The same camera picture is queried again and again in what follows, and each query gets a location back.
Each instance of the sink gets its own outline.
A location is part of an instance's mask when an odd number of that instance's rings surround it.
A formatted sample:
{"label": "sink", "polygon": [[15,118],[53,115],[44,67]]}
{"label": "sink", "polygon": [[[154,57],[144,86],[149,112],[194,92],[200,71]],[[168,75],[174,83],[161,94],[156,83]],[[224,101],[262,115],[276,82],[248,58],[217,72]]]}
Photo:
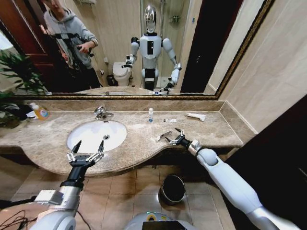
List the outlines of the sink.
{"label": "sink", "polygon": [[96,153],[102,140],[104,152],[113,150],[124,142],[126,127],[116,121],[93,121],[76,127],[68,136],[67,146],[72,149],[82,141],[79,153]]}
{"label": "sink", "polygon": [[114,91],[114,92],[106,92],[106,95],[130,95],[129,92],[124,91]]}

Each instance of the soap bottle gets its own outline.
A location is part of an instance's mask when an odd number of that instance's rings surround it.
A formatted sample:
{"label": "soap bottle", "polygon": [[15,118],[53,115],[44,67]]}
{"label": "soap bottle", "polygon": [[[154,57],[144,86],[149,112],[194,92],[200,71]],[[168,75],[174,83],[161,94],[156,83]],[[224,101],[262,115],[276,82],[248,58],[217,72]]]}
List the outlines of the soap bottle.
{"label": "soap bottle", "polygon": [[154,116],[154,110],[153,110],[152,108],[149,108],[149,113],[148,113],[148,115],[149,115],[148,121],[149,121],[149,122],[152,122],[152,121],[153,121],[153,116]]}
{"label": "soap bottle", "polygon": [[30,103],[31,108],[33,109],[34,113],[40,120],[45,120],[50,116],[50,112],[43,107],[40,107],[36,103]]}

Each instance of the faucet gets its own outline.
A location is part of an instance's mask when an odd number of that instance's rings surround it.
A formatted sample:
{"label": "faucet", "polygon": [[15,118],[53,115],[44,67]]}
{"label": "faucet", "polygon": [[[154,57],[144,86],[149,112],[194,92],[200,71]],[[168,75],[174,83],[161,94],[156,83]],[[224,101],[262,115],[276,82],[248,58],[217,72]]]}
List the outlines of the faucet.
{"label": "faucet", "polygon": [[106,108],[104,108],[103,106],[96,108],[94,111],[94,114],[96,115],[96,120],[99,120],[102,117],[113,117],[114,116],[114,114],[107,112]]}

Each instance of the cable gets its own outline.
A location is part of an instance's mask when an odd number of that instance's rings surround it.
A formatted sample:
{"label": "cable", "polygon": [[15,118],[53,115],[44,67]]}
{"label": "cable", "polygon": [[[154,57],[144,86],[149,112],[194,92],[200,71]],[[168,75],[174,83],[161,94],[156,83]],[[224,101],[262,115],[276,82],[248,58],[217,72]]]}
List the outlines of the cable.
{"label": "cable", "polygon": [[[5,224],[6,222],[8,222],[10,219],[12,219],[15,216],[17,216],[17,217],[12,222]],[[36,220],[37,220],[37,218],[29,220],[27,217],[25,217],[25,210],[21,210],[21,211],[15,213],[10,218],[6,219],[2,224],[0,224],[0,227],[2,227],[0,230],[7,229],[8,227],[11,227],[11,226],[16,225],[16,224],[19,224],[19,227],[17,228],[17,230],[21,230],[24,227],[26,227],[26,229],[28,229],[28,223],[32,222],[32,221],[36,221]]]}
{"label": "cable", "polygon": [[86,220],[84,219],[84,217],[82,216],[82,214],[81,214],[78,210],[77,210],[77,212],[79,213],[79,215],[80,215],[80,217],[82,218],[82,220],[84,221],[84,223],[88,226],[88,229],[89,229],[89,230],[92,230],[91,227],[90,227],[90,225],[89,225],[89,223],[86,222]]}

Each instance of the person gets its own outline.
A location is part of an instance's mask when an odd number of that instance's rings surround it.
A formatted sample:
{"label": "person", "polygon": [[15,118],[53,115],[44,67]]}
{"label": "person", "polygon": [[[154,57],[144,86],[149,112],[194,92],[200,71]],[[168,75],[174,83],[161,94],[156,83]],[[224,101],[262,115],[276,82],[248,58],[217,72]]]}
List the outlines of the person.
{"label": "person", "polygon": [[[95,35],[85,27],[82,21],[70,9],[63,7],[59,0],[41,1],[49,7],[49,10],[44,14],[47,30],[41,26],[45,34],[77,34],[79,36],[79,38],[70,38],[75,55],[63,39],[56,37],[59,50],[69,65],[70,72],[76,78],[77,85],[74,85],[76,91],[88,90],[90,87],[92,89],[99,88],[100,83],[89,57],[90,50],[98,46],[98,40]],[[78,58],[78,63],[83,65],[80,68],[82,69],[81,72],[76,70],[75,58]]]}

